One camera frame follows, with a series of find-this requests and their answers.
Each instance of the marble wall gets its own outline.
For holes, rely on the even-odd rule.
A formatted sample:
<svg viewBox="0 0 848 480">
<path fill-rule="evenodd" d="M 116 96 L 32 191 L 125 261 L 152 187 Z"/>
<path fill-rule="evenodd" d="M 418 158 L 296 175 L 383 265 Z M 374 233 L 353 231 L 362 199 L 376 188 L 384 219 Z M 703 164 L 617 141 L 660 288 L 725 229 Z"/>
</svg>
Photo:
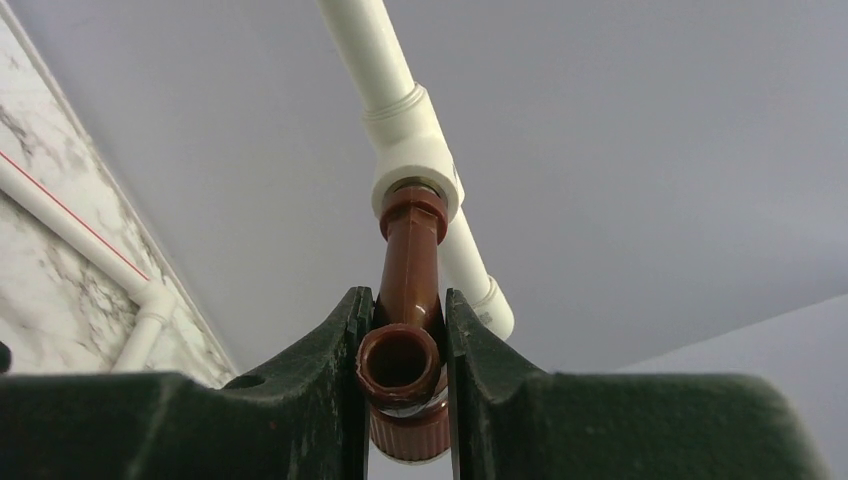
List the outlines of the marble wall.
<svg viewBox="0 0 848 480">
<path fill-rule="evenodd" d="M 0 24 L 0 150 L 178 295 L 174 321 L 147 368 L 222 385 L 232 365 L 87 145 L 10 27 Z M 12 350 L 12 374 L 108 371 L 136 310 L 121 288 L 0 192 L 0 341 Z"/>
</svg>

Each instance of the red line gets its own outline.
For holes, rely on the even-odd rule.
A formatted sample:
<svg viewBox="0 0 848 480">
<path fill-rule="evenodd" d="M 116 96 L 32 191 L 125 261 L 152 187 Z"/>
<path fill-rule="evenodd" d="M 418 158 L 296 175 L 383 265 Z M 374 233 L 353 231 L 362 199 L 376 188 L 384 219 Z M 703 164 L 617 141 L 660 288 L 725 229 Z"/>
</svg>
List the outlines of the red line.
<svg viewBox="0 0 848 480">
<path fill-rule="evenodd" d="M 53 200 L 54 202 L 56 202 L 56 204 L 57 204 L 57 205 L 59 205 L 60 207 L 62 207 L 62 210 L 64 210 L 64 211 L 65 211 L 68 215 L 70 215 L 71 217 L 73 217 L 73 218 L 74 218 L 74 220 L 76 220 L 77 222 L 79 222 L 79 223 L 80 223 L 80 225 L 82 225 L 82 226 L 83 226 L 86 230 L 88 230 L 88 231 L 89 231 L 89 233 L 91 233 L 91 234 L 92 234 L 92 235 L 94 235 L 94 236 L 95 236 L 98 240 L 100 240 L 100 242 L 101 242 L 103 245 L 106 245 L 106 248 L 108 248 L 109 250 L 111 250 L 111 251 L 112 251 L 112 253 L 114 253 L 115 255 L 117 255 L 117 256 L 118 256 L 118 258 L 120 258 L 121 260 L 123 260 L 123 261 L 124 261 L 124 263 L 126 263 L 127 265 L 129 265 L 129 266 L 130 266 L 130 268 L 132 268 L 133 270 L 135 270 L 135 272 L 136 272 L 136 273 L 138 273 L 139 275 L 141 275 L 141 278 L 143 278 L 143 279 L 145 279 L 145 280 L 150 280 L 150 278 L 149 278 L 147 275 L 145 275 L 145 274 L 144 274 L 144 272 L 142 272 L 141 270 L 139 270 L 139 269 L 138 269 L 138 267 L 136 267 L 135 265 L 133 265 L 133 263 L 132 263 L 132 262 L 130 262 L 129 260 L 127 260 L 127 258 L 126 258 L 126 257 L 124 257 L 123 255 L 121 255 L 121 252 L 119 252 L 119 251 L 118 251 L 115 247 L 113 247 L 113 246 L 112 246 L 109 242 L 107 242 L 107 241 L 106 241 L 103 237 L 101 237 L 101 236 L 100 236 L 100 234 L 98 234 L 97 232 L 95 232 L 93 228 L 91 228 L 90 226 L 88 226 L 88 224 L 87 224 L 87 223 L 85 223 L 85 221 L 83 221 L 83 219 L 81 219 L 80 217 L 78 217 L 76 213 L 74 213 L 73 211 L 71 211 L 71 209 L 70 209 L 70 208 L 68 208 L 67 206 L 65 206 L 65 204 L 64 204 L 64 203 L 62 203 L 62 201 L 61 201 L 61 200 L 59 200 L 59 199 L 58 199 L 58 198 L 56 198 L 56 197 L 55 197 L 52 193 L 50 193 L 50 191 L 49 191 L 49 190 L 47 190 L 47 188 L 45 188 L 45 187 L 44 187 L 44 185 L 42 185 L 42 184 L 38 183 L 38 180 L 36 180 L 35 178 L 33 178 L 33 177 L 29 174 L 29 173 L 27 173 L 27 172 L 26 172 L 23 168 L 21 168 L 21 167 L 20 167 L 20 165 L 18 165 L 17 163 L 15 163 L 15 161 L 14 161 L 14 160 L 12 160 L 12 159 L 11 159 L 11 158 L 9 158 L 8 156 L 6 156 L 6 154 L 5 154 L 5 153 L 3 153 L 3 151 L 2 151 L 2 150 L 0 150 L 0 156 L 2 156 L 2 157 L 3 157 L 3 158 L 7 161 L 7 162 L 9 162 L 9 164 L 10 164 L 10 165 L 12 165 L 12 166 L 15 168 L 15 170 L 17 170 L 18 172 L 20 172 L 20 173 L 21 173 L 21 175 L 23 175 L 24 177 L 26 177 L 26 179 L 27 179 L 27 180 L 29 180 L 30 182 L 32 182 L 32 183 L 33 183 L 33 185 L 35 185 L 36 187 L 38 187 L 38 189 L 39 189 L 39 190 L 41 190 L 41 191 L 42 191 L 45 195 L 47 195 L 48 197 L 50 197 L 50 199 L 51 199 L 51 200 Z"/>
</svg>

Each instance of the brown pipe fitting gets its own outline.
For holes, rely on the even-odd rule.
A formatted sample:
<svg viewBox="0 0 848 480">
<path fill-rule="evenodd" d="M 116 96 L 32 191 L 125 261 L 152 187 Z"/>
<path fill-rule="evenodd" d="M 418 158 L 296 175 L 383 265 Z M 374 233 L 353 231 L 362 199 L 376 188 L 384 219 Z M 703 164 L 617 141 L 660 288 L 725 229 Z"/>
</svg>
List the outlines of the brown pipe fitting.
<svg viewBox="0 0 848 480">
<path fill-rule="evenodd" d="M 447 226 L 444 201 L 426 186 L 407 185 L 383 201 L 380 231 L 388 245 L 377 328 L 359 347 L 356 375 L 371 403 L 371 439 L 404 462 L 450 447 L 437 261 Z"/>
</svg>

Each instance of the white pvc pipe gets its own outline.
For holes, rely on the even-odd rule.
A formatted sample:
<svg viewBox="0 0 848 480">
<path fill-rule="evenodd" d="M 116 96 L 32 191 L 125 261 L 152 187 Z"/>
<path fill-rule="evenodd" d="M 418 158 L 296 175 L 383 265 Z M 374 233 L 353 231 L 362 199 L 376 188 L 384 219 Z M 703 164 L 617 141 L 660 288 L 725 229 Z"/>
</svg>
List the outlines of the white pvc pipe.
<svg viewBox="0 0 848 480">
<path fill-rule="evenodd" d="M 498 283 L 487 272 L 462 211 L 465 192 L 429 94 L 414 82 L 382 0 L 317 0 L 327 29 L 365 107 L 364 122 L 377 152 L 371 195 L 378 217 L 398 181 L 418 177 L 444 195 L 450 225 L 439 264 L 481 321 L 500 338 L 515 324 Z"/>
<path fill-rule="evenodd" d="M 141 291 L 147 278 L 76 216 L 64 208 L 29 173 L 3 155 L 0 159 L 0 190 L 6 192 L 76 251 L 115 280 L 129 294 Z"/>
<path fill-rule="evenodd" d="M 462 209 L 448 226 L 448 234 L 439 245 L 439 265 L 452 285 L 462 285 L 462 293 L 472 304 L 489 293 L 489 275 Z"/>
<path fill-rule="evenodd" d="M 366 112 L 390 107 L 412 91 L 415 82 L 382 1 L 320 0 L 318 6 Z"/>
<path fill-rule="evenodd" d="M 161 283 L 148 280 L 141 270 L 2 151 L 0 190 L 115 280 L 139 306 L 136 326 L 112 371 L 143 370 L 162 327 L 173 315 L 176 297 Z"/>
</svg>

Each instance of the dark green metal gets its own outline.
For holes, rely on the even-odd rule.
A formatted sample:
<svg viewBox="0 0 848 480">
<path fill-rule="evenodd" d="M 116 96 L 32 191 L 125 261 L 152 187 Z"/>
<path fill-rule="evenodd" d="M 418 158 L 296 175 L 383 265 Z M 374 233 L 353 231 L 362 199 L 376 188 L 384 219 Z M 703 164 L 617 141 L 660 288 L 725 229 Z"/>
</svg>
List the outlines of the dark green metal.
<svg viewBox="0 0 848 480">
<path fill-rule="evenodd" d="M 0 478 L 365 478 L 354 361 L 371 310 L 351 289 L 222 390 L 175 373 L 0 378 Z"/>
<path fill-rule="evenodd" d="M 781 395 L 742 375 L 547 374 L 446 298 L 454 478 L 827 478 Z"/>
<path fill-rule="evenodd" d="M 0 479 L 364 479 L 367 288 L 221 390 L 174 373 L 0 377 Z M 446 297 L 454 477 L 827 478 L 793 412 L 739 375 L 547 374 Z"/>
</svg>

